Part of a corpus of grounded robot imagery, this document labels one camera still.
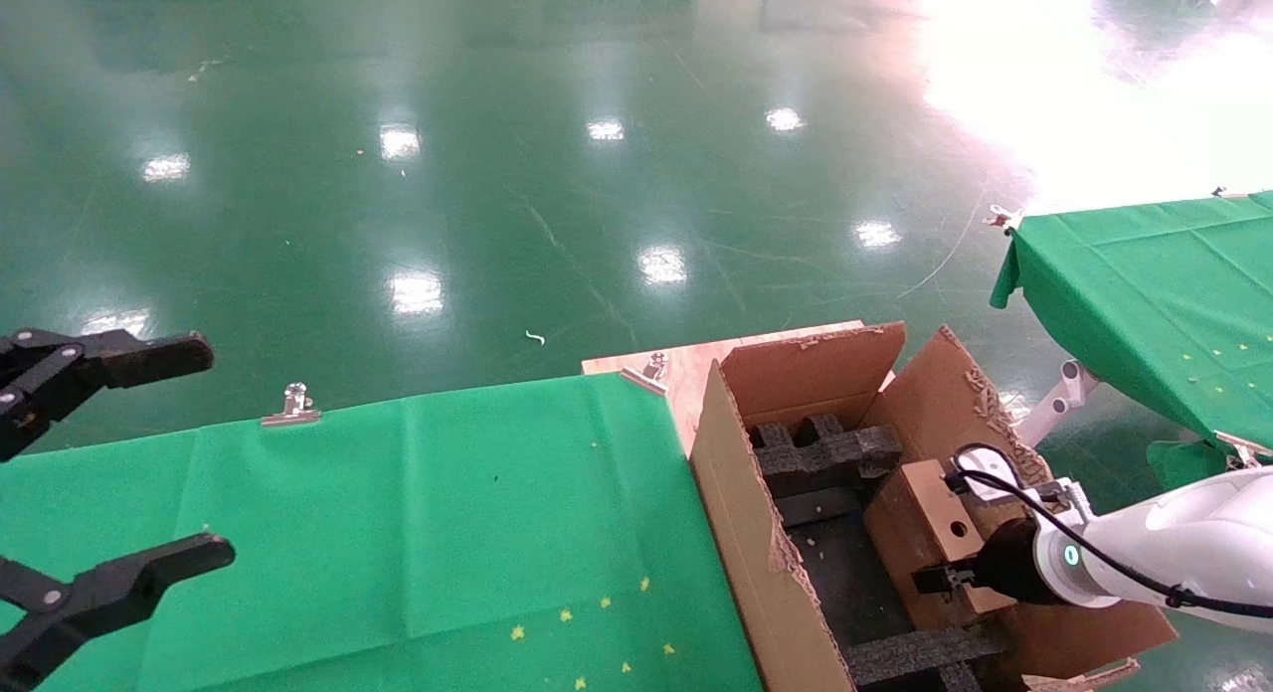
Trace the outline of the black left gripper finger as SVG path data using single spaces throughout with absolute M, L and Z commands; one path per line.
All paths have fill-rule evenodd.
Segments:
M 150 619 L 173 585 L 228 567 L 236 557 L 227 538 L 196 534 L 101 562 L 73 583 L 4 558 L 3 602 L 23 616 L 3 632 L 3 689 L 37 689 L 92 639 Z
M 1 338 L 1 460 L 20 455 L 101 389 L 185 378 L 214 366 L 204 335 L 141 340 L 126 329 L 59 335 L 19 329 Z

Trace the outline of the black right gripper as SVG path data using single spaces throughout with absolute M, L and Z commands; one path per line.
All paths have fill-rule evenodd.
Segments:
M 1027 606 L 1046 606 L 1046 583 L 1037 572 L 1032 516 L 1015 516 L 984 542 L 973 564 L 938 564 L 911 574 L 923 597 L 948 597 L 962 586 L 988 588 Z

